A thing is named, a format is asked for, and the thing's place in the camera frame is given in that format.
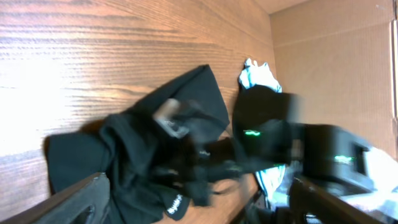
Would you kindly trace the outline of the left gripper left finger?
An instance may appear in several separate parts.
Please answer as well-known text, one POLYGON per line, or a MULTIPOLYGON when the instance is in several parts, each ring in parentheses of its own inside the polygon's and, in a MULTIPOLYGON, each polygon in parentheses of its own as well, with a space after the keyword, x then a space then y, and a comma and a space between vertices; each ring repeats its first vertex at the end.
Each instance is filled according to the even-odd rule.
POLYGON ((1 224, 104 223, 109 199, 109 179, 97 172, 1 224))

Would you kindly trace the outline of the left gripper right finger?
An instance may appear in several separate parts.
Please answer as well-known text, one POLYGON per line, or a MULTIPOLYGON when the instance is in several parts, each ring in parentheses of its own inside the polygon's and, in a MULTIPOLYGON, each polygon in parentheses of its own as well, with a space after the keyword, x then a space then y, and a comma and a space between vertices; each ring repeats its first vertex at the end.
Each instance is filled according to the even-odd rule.
POLYGON ((295 223, 307 223, 313 215, 321 223, 339 224, 383 224, 375 218, 348 204, 311 179, 296 177, 289 189, 289 208, 295 223))

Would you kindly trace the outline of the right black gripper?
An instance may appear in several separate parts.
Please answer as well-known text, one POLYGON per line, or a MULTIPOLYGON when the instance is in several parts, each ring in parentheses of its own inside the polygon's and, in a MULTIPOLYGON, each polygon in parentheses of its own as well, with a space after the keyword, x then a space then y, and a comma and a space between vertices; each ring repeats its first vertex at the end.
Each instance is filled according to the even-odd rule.
POLYGON ((243 153, 233 130, 194 101, 169 98, 153 120, 170 142, 171 152, 152 166, 152 178, 183 193, 210 193, 210 184, 233 180, 243 184, 243 153))

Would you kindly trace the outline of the black t-shirt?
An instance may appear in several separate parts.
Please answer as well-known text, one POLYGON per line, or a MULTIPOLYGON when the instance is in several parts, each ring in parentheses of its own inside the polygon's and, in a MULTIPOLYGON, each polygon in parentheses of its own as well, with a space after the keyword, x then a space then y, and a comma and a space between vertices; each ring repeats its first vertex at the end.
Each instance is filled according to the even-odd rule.
POLYGON ((60 192, 91 174, 104 172, 111 186, 106 223, 154 223, 164 215, 181 220, 189 198, 149 179, 150 168, 165 161, 178 145, 152 118, 170 98, 196 101, 206 113, 229 123, 210 66, 199 66, 127 110, 107 116, 97 130, 49 136, 47 161, 53 190, 60 192))

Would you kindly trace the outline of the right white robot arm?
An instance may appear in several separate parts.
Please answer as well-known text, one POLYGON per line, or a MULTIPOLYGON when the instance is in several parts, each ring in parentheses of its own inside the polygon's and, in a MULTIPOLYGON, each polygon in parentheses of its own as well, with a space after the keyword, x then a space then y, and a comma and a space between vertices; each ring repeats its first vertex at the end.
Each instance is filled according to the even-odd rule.
POLYGON ((207 113, 194 101, 170 98, 154 120, 174 144, 150 171, 161 184, 197 203, 208 184, 253 173, 268 190, 271 176, 294 176, 340 196, 395 192, 397 162, 367 140, 329 124, 303 124, 297 95, 256 85, 238 93, 231 121, 207 113))

